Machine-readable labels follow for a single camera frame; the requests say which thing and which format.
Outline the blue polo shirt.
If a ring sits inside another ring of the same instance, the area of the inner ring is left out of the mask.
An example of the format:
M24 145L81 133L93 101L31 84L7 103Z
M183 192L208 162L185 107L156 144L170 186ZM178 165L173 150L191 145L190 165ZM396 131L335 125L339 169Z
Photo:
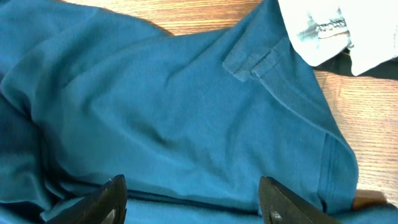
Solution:
M42 223L115 175L127 223L262 223L271 176L342 223L358 164L276 1L171 36L61 1L1 2L1 222Z

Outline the light blue folded jeans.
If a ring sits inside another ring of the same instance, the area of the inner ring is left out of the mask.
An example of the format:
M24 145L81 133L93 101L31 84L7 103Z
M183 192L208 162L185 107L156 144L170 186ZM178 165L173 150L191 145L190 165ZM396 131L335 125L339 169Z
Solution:
M397 0L279 0L295 51L315 70L397 79Z

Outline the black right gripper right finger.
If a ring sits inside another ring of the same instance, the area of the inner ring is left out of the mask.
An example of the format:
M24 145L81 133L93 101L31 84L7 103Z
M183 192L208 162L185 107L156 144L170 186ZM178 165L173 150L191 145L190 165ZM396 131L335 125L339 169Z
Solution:
M272 177L261 177L258 195L266 224L340 224Z

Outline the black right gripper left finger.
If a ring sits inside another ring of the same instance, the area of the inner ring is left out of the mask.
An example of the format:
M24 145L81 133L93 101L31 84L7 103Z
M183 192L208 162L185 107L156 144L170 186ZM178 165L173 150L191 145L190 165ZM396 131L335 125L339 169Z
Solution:
M46 224L124 224L126 204L125 177L117 175Z

